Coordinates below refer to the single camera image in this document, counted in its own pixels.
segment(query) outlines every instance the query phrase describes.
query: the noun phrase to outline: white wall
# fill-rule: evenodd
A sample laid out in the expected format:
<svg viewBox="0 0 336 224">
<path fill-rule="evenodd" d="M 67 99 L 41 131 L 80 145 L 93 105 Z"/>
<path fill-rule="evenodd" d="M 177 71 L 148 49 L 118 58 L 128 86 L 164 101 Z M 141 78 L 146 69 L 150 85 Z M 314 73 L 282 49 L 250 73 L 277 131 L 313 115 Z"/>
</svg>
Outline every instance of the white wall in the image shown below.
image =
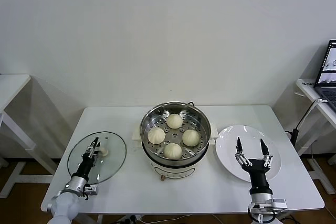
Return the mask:
<svg viewBox="0 0 336 224">
<path fill-rule="evenodd" d="M 0 72 L 32 75 L 71 129 L 85 106 L 294 103 L 336 38 L 330 1 L 0 0 Z"/>
</svg>

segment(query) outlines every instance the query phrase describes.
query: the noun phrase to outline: steamer basket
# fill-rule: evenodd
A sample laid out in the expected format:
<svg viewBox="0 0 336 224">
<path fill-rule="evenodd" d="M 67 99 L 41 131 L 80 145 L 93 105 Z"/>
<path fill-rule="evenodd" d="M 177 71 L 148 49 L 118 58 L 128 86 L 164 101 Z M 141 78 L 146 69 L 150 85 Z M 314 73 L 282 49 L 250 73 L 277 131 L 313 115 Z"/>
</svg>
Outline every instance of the steamer basket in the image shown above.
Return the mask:
<svg viewBox="0 0 336 224">
<path fill-rule="evenodd" d="M 167 125 L 167 117 L 170 114 L 179 114 L 183 124 L 179 129 L 171 129 Z M 164 130 L 166 137 L 161 144 L 152 144 L 148 140 L 148 132 L 154 127 Z M 182 135 L 186 130 L 196 130 L 200 134 L 200 142 L 194 147 L 183 144 Z M 168 102 L 159 104 L 152 108 L 143 117 L 140 124 L 140 136 L 142 147 L 146 154 L 158 164 L 168 168 L 183 168 L 198 162 L 205 154 L 211 135 L 211 126 L 207 117 L 198 108 L 182 103 Z M 172 160 L 163 156 L 164 148 L 176 143 L 182 148 L 182 157 L 179 160 Z"/>
</svg>

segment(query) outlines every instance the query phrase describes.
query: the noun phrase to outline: power cord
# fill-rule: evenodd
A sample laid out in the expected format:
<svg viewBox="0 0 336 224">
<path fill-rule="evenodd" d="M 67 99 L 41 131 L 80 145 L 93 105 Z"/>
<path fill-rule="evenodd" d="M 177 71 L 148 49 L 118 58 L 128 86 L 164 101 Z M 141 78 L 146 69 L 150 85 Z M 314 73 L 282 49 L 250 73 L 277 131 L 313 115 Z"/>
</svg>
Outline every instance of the power cord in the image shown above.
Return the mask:
<svg viewBox="0 0 336 224">
<path fill-rule="evenodd" d="M 289 216 L 290 216 L 291 218 L 286 217 L 286 218 L 281 219 L 280 221 L 291 220 L 291 221 L 294 221 L 295 224 L 301 224 L 300 222 L 298 222 L 298 221 L 294 218 L 293 215 L 289 215 Z"/>
<path fill-rule="evenodd" d="M 139 221 L 141 221 L 144 224 L 153 224 L 153 223 L 159 223 L 159 222 L 165 222 L 165 221 L 179 220 L 179 219 L 182 219 L 182 218 L 187 217 L 187 216 L 191 216 L 191 215 L 184 215 L 184 216 L 178 217 L 176 219 L 158 220 L 158 221 L 153 221 L 153 222 L 144 222 L 141 219 L 139 219 Z"/>
<path fill-rule="evenodd" d="M 222 221 L 221 221 L 221 219 L 219 219 L 217 216 L 215 216 L 215 215 L 212 215 L 216 220 L 218 220 L 218 222 L 220 223 L 220 224 L 224 224 Z"/>
<path fill-rule="evenodd" d="M 309 113 L 315 108 L 315 106 L 319 103 L 322 103 L 322 102 L 328 102 L 328 101 L 326 99 L 321 99 L 321 98 L 318 98 L 318 99 L 314 100 L 312 102 L 312 104 L 309 106 L 308 110 L 303 115 L 303 117 L 301 118 L 301 120 L 299 121 L 299 123 L 296 125 L 296 127 L 292 131 L 285 131 L 286 133 L 290 134 L 290 136 L 291 136 L 290 137 L 290 142 L 292 143 L 293 146 L 295 146 L 295 144 L 296 144 L 296 140 L 297 140 L 298 135 L 299 135 L 299 128 L 303 125 L 305 119 L 307 118 Z"/>
</svg>

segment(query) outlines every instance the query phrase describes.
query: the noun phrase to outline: electric steamer pot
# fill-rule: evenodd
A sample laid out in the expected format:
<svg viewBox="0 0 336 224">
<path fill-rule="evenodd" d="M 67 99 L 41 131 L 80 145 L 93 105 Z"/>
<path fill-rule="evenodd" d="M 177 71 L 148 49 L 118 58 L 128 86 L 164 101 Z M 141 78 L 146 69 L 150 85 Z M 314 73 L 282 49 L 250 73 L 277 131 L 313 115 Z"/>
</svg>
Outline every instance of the electric steamer pot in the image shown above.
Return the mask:
<svg viewBox="0 0 336 224">
<path fill-rule="evenodd" d="M 171 129 L 167 125 L 170 114 L 179 114 L 183 124 L 179 129 Z M 163 129 L 166 136 L 162 143 L 152 144 L 148 140 L 151 128 Z M 182 135 L 186 130 L 196 130 L 200 134 L 200 142 L 194 147 L 186 146 Z M 205 155 L 211 135 L 211 126 L 207 117 L 193 105 L 182 102 L 168 102 L 152 108 L 143 117 L 140 124 L 142 147 L 150 159 L 151 165 L 160 175 L 168 178 L 181 178 L 190 175 L 195 170 L 193 165 Z M 176 143 L 182 148 L 182 157 L 179 160 L 168 159 L 163 156 L 163 150 L 169 143 Z"/>
</svg>

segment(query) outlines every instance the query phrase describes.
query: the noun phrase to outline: laptop screen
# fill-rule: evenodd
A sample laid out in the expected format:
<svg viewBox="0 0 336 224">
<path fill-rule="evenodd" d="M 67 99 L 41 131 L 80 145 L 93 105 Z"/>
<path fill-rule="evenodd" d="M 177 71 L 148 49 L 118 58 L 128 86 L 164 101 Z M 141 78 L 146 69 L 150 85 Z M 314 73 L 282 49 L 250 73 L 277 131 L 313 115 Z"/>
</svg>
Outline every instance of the laptop screen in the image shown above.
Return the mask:
<svg viewBox="0 0 336 224">
<path fill-rule="evenodd" d="M 316 84 L 336 85 L 336 41 L 331 40 L 321 66 Z"/>
</svg>

